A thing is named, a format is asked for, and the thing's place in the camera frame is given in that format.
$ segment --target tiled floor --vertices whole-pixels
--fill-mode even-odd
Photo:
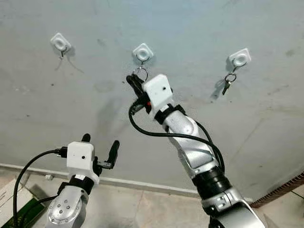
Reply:
[[[0,170],[0,188],[15,172]],[[26,187],[38,197],[53,196],[62,182],[30,175]],[[304,187],[296,189],[304,195]],[[293,193],[257,210],[268,228],[304,228],[304,200]],[[43,228],[46,215],[34,228]],[[207,228],[208,216],[197,198],[99,185],[87,205],[84,228]]]

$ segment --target baseboard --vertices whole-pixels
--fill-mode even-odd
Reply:
[[[23,169],[22,166],[3,164],[3,163],[0,163],[0,168],[1,167],[14,171],[16,170],[20,171]],[[58,172],[58,171],[36,169],[36,168],[28,168],[28,171],[30,171],[30,173],[36,175],[43,175],[43,176],[46,174],[51,174],[54,177],[62,178],[62,179],[67,179],[67,175],[68,175],[67,172]],[[116,178],[100,177],[100,184],[107,184],[107,185],[146,190],[146,191],[155,191],[155,192],[187,196],[187,197],[195,197],[195,198],[199,197],[199,194],[196,190],[180,189],[166,185],[151,184],[151,183],[139,182],[133,180],[122,180]]]

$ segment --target metal key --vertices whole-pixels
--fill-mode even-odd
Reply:
[[[231,82],[229,80],[225,80],[225,86],[224,86],[224,90],[222,92],[223,95],[225,95],[225,93],[229,89],[230,85],[231,85]]]

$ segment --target gray concrete wall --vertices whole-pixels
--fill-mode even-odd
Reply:
[[[209,129],[231,181],[247,197],[266,194],[304,165],[303,8],[300,0],[1,0],[0,162],[24,165],[88,132],[101,159],[121,141],[104,176],[194,189],[169,141],[127,119],[131,51],[146,42],[150,75],[166,74],[175,100]],[[75,48],[61,62],[49,43],[56,32]],[[217,99],[226,58],[242,48],[253,60]],[[162,130],[144,113],[136,121]],[[35,167],[65,171],[65,161],[48,156]]]

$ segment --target key ring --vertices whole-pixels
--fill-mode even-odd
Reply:
[[[146,73],[146,79],[144,80],[144,82],[147,81],[148,75],[149,75],[149,74],[148,74],[148,71],[147,71],[143,66],[139,66],[139,67],[137,67],[136,69],[133,70],[133,73],[132,73],[132,74],[134,74],[136,70],[137,70],[137,73],[136,73],[137,76],[138,76],[140,70],[144,70],[144,72]]]
[[[234,79],[230,81],[230,80],[228,79],[229,76],[234,76]],[[229,73],[229,74],[227,74],[226,77],[225,77],[225,81],[228,81],[228,82],[234,82],[236,79],[237,79],[237,74],[236,74],[236,73]]]

